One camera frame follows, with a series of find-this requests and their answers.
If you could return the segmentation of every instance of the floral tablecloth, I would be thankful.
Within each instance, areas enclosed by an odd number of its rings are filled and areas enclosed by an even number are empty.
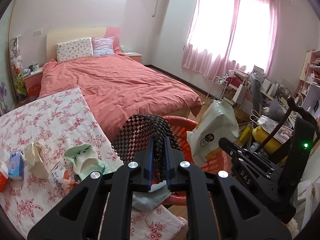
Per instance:
[[[43,162],[49,171],[62,161],[73,175],[63,155],[83,143],[90,143],[111,170],[123,165],[79,88],[39,99],[0,117],[0,160],[7,163],[10,153],[23,151],[36,140],[46,147]],[[48,180],[38,179],[25,166],[24,180],[9,180],[0,193],[0,204],[15,228],[27,238],[30,229],[65,195],[51,173]],[[150,213],[132,210],[131,239],[169,240],[185,226],[183,218],[172,215],[162,205]]]

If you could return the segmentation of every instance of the black mesh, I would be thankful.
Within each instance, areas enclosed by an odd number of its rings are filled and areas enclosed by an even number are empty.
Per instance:
[[[165,180],[164,138],[169,137],[172,149],[180,150],[172,130],[165,119],[159,115],[131,116],[119,131],[112,145],[124,163],[133,160],[137,151],[148,146],[148,139],[155,138],[153,171],[159,173],[160,180]]]

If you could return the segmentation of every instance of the blue tissue box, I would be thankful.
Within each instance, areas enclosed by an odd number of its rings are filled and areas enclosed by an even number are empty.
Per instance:
[[[23,180],[24,159],[22,152],[11,153],[8,163],[9,179]]]

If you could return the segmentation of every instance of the pink headboard panel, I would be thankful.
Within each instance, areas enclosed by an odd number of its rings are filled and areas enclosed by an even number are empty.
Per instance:
[[[113,49],[120,47],[120,28],[107,27],[104,38],[114,37]]]

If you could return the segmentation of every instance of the patterned pillow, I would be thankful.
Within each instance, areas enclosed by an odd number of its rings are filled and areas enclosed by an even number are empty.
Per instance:
[[[92,37],[93,45],[93,55],[95,57],[104,56],[104,55],[114,55],[113,51],[113,42],[115,38],[95,38]]]
[[[57,44],[58,64],[82,57],[92,57],[91,38],[83,38]]]

